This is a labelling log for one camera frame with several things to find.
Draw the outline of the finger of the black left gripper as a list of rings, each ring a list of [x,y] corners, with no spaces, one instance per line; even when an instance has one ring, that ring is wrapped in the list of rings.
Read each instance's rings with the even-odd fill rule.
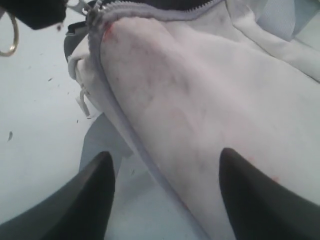
[[[62,23],[66,18],[65,0],[0,0],[0,7],[33,30]]]

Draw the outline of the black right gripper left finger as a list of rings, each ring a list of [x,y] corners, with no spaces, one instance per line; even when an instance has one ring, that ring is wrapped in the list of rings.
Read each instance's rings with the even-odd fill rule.
[[[103,240],[115,195],[115,171],[103,151],[62,188],[0,225],[2,240]]]

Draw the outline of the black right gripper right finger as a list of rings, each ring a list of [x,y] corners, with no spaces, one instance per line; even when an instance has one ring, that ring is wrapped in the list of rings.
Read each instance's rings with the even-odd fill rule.
[[[288,190],[232,148],[219,158],[219,187],[237,240],[318,240],[319,205]]]

